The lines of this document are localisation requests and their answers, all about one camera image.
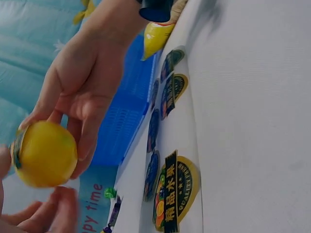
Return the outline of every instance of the yellow fruit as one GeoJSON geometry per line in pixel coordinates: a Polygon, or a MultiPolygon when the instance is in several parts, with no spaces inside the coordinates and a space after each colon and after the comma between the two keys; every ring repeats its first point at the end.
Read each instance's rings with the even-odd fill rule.
{"type": "Polygon", "coordinates": [[[77,164],[77,146],[71,133],[47,121],[20,132],[11,144],[11,155],[20,179],[36,188],[64,184],[77,164]]]}
{"type": "Polygon", "coordinates": [[[145,61],[153,54],[164,48],[169,39],[175,24],[159,24],[150,22],[147,24],[144,32],[144,55],[142,60],[145,61]]]}

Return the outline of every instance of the fruit label sticker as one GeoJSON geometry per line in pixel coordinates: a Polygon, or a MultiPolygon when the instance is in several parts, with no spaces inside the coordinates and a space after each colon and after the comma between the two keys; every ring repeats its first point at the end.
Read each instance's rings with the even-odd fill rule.
{"type": "Polygon", "coordinates": [[[177,101],[188,87],[188,78],[183,74],[174,75],[174,100],[177,101]]]}
{"type": "Polygon", "coordinates": [[[156,137],[159,131],[160,112],[155,109],[151,114],[148,131],[147,153],[152,152],[156,147],[156,137]]]}
{"type": "Polygon", "coordinates": [[[173,72],[174,72],[173,57],[172,53],[169,53],[167,54],[161,69],[161,76],[160,76],[161,83],[163,83],[167,78],[172,76],[173,72]]]}
{"type": "Polygon", "coordinates": [[[159,79],[156,79],[154,83],[154,87],[152,89],[152,95],[151,95],[151,108],[150,111],[152,111],[155,107],[156,104],[156,96],[157,96],[157,91],[159,89],[159,79]]]}
{"type": "MultiPolygon", "coordinates": [[[[171,212],[167,212],[168,216],[166,216],[166,210],[168,208],[166,208],[165,205],[165,203],[171,200],[171,196],[168,196],[166,193],[167,185],[169,184],[169,181],[166,181],[166,179],[168,179],[166,178],[166,175],[172,171],[169,170],[169,163],[166,163],[161,169],[155,194],[153,211],[153,223],[155,225],[155,228],[158,231],[165,232],[167,228],[170,229],[170,227],[172,227],[172,225],[169,225],[167,228],[165,227],[165,225],[167,224],[167,218],[171,214],[171,212]]],[[[199,183],[199,171],[196,166],[189,159],[183,156],[177,156],[177,185],[174,191],[175,201],[177,202],[178,224],[183,220],[183,218],[186,216],[189,209],[191,208],[194,199],[199,192],[199,183]]]]}
{"type": "Polygon", "coordinates": [[[177,151],[165,158],[164,232],[179,232],[177,210],[177,151]]]}
{"type": "Polygon", "coordinates": [[[199,171],[186,157],[178,156],[177,179],[178,221],[181,222],[192,206],[200,185],[199,171]]]}
{"type": "Polygon", "coordinates": [[[164,86],[161,98],[161,119],[164,120],[175,108],[173,77],[170,77],[164,86]]]}
{"type": "Polygon", "coordinates": [[[26,134],[27,128],[25,130],[18,130],[16,133],[16,139],[13,141],[13,143],[10,146],[10,151],[13,159],[13,164],[17,169],[21,169],[21,163],[20,163],[20,151],[21,146],[23,144],[24,136],[26,134]]]}
{"type": "Polygon", "coordinates": [[[165,182],[165,169],[161,169],[159,180],[156,186],[154,211],[152,221],[158,231],[163,231],[164,227],[164,182],[165,182]]]}
{"type": "Polygon", "coordinates": [[[160,166],[159,152],[156,150],[152,155],[147,168],[145,189],[144,189],[144,201],[149,201],[155,193],[156,178],[160,166]]]}
{"type": "Polygon", "coordinates": [[[172,54],[173,66],[176,66],[185,57],[185,52],[182,50],[172,50],[170,53],[172,54]]]}
{"type": "Polygon", "coordinates": [[[161,98],[161,120],[164,120],[175,108],[175,103],[188,86],[188,79],[183,74],[174,74],[164,86],[161,98]]]}

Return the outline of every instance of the dark blue bottle cap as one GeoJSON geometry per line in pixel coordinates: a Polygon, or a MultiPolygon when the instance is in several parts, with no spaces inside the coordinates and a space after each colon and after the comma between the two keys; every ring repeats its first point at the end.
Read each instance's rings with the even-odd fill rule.
{"type": "Polygon", "coordinates": [[[171,19],[173,0],[142,0],[139,14],[144,19],[165,23],[171,19]]]}

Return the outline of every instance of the blue basket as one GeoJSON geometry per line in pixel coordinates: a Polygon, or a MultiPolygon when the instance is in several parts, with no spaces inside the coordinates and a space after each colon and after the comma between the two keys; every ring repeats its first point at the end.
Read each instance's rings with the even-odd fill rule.
{"type": "Polygon", "coordinates": [[[157,54],[144,62],[142,55],[139,35],[126,55],[124,76],[101,125],[92,164],[119,165],[146,115],[157,54]]]}

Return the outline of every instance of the wrist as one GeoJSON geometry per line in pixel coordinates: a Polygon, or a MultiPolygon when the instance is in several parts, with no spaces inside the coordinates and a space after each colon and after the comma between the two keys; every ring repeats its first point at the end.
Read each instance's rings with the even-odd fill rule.
{"type": "Polygon", "coordinates": [[[104,0],[82,27],[85,33],[108,40],[127,50],[148,21],[139,15],[136,0],[104,0]]]}

